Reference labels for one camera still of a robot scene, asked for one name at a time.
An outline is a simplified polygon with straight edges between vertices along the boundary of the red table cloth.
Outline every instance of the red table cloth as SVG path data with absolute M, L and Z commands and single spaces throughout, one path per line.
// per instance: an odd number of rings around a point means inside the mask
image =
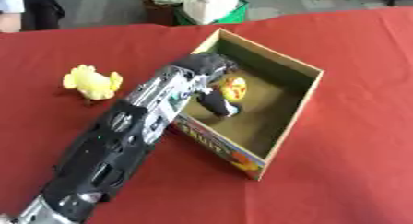
M 61 88 L 79 64 L 116 70 L 117 97 L 218 26 L 0 35 L 0 212 L 17 214 L 65 147 L 115 101 Z M 325 70 L 261 182 L 168 132 L 89 223 L 412 223 L 413 9 L 304 14 L 225 29 Z

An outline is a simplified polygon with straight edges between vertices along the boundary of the cardboard box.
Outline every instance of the cardboard box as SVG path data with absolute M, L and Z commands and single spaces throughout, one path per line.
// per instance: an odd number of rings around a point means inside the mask
M 203 146 L 260 180 L 316 89 L 323 71 L 248 41 L 224 29 L 194 53 L 225 54 L 240 65 L 235 76 L 247 82 L 243 112 L 218 118 L 196 99 L 174 125 Z

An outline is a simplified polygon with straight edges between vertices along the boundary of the yellow duck toy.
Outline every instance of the yellow duck toy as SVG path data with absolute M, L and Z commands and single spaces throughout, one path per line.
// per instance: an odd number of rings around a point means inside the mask
M 106 77 L 96 72 L 92 65 L 80 65 L 63 78 L 64 88 L 77 88 L 88 100 L 107 100 L 114 96 L 123 82 L 116 72 Z

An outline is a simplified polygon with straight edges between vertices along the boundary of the robotic arm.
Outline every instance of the robotic arm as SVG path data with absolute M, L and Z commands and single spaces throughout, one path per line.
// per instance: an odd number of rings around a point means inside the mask
M 192 54 L 165 66 L 81 134 L 26 210 L 16 218 L 0 216 L 0 224 L 84 223 L 98 203 L 110 201 L 131 178 L 192 95 L 216 115 L 238 113 L 208 86 L 234 68 L 215 53 Z

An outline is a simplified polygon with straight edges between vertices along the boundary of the person's arm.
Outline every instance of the person's arm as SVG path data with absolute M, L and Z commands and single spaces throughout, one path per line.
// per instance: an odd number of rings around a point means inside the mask
M 18 32 L 21 28 L 23 0 L 0 0 L 0 32 Z

